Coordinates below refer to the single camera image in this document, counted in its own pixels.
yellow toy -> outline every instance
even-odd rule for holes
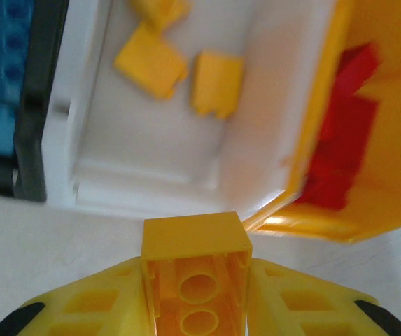
[[[114,65],[156,99],[171,99],[177,82],[188,76],[184,56],[145,23],[138,26]]]
[[[0,336],[401,336],[372,297],[264,260],[235,213],[147,220],[141,258],[33,300]]]
[[[158,336],[244,336],[251,251],[235,213],[146,220],[141,262]]]
[[[188,16],[191,4],[186,0],[129,0],[130,6],[157,32]]]
[[[243,57],[200,53],[195,64],[192,106],[201,116],[215,111],[218,118],[230,117],[238,107],[243,77]]]

white surface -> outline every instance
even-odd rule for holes
[[[128,218],[254,214],[286,184],[334,4],[194,1],[165,37],[189,60],[204,48],[248,56],[228,124],[195,115],[190,77],[161,102],[113,68],[138,24],[126,1],[72,0],[43,136],[48,204]]]
[[[259,2],[240,107],[221,151],[221,188],[242,219],[286,189],[335,3]]]
[[[28,299],[138,256],[141,222],[0,199],[0,320]],[[401,230],[352,246],[251,237],[264,258],[378,298],[401,319]]]

red block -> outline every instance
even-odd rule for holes
[[[353,177],[338,173],[326,178],[308,178],[302,196],[296,203],[307,203],[318,207],[342,210],[346,206],[346,195],[353,185]]]
[[[342,99],[337,106],[335,136],[320,143],[318,154],[335,169],[357,174],[376,117],[378,103],[361,97]]]
[[[346,206],[346,194],[362,166],[378,106],[377,102],[354,94],[378,65],[373,43],[343,53],[307,181],[297,203],[332,210]]]
[[[374,43],[345,51],[335,79],[333,94],[340,97],[355,94],[364,82],[374,75],[379,63]]]

white table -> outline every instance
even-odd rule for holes
[[[0,320],[26,300],[138,256],[142,224],[0,199]],[[378,298],[401,319],[401,230],[352,246],[253,236],[254,256]]]

yellow plastic piece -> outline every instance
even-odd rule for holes
[[[158,336],[243,336],[252,245],[235,213],[144,222],[141,261]]]
[[[401,227],[401,0],[382,1],[380,7],[375,0],[356,0],[355,5],[347,41],[339,50],[370,41],[378,45],[381,66],[358,94],[380,105],[348,204],[341,211],[308,204],[266,207],[244,223],[248,230],[357,242]]]
[[[191,3],[186,0],[129,0],[140,17],[158,32],[188,16]]]
[[[288,185],[280,196],[244,221],[244,227],[248,231],[258,230],[264,224],[265,219],[269,218],[281,207],[289,204],[301,192],[304,176],[309,168],[309,161],[315,149],[315,139],[328,105],[328,97],[334,83],[341,50],[344,48],[352,12],[353,0],[339,0],[337,2],[318,65],[317,77],[311,91],[301,135],[295,149]]]
[[[203,51],[196,59],[192,106],[205,116],[215,111],[228,118],[237,109],[244,77],[244,59]]]
[[[45,308],[19,336],[149,336],[139,258],[76,281],[24,304]]]
[[[157,99],[171,99],[188,76],[184,56],[141,23],[115,59],[115,67]]]
[[[363,293],[253,259],[248,290],[251,336],[387,336],[354,302]]]
[[[381,65],[377,78],[401,76],[401,0],[356,0],[346,47],[375,41]]]

